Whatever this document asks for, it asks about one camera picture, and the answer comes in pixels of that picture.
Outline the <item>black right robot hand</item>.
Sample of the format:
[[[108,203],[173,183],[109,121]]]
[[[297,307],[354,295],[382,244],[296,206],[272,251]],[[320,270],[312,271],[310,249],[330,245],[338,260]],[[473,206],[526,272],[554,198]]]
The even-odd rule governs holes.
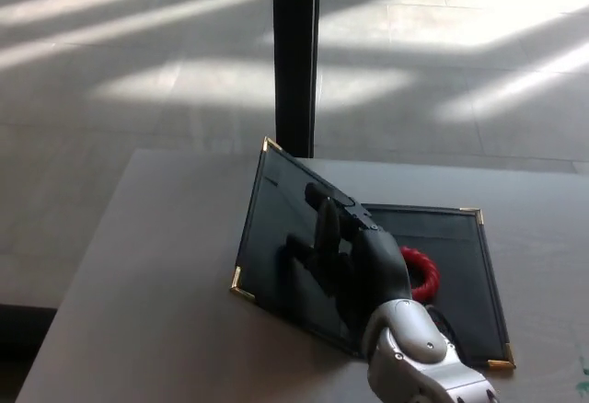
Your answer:
[[[290,234],[283,252],[310,272],[335,299],[340,320],[356,342],[382,304],[411,299],[410,276],[395,238],[353,198],[317,183],[305,187],[305,201],[317,213],[314,241]]]

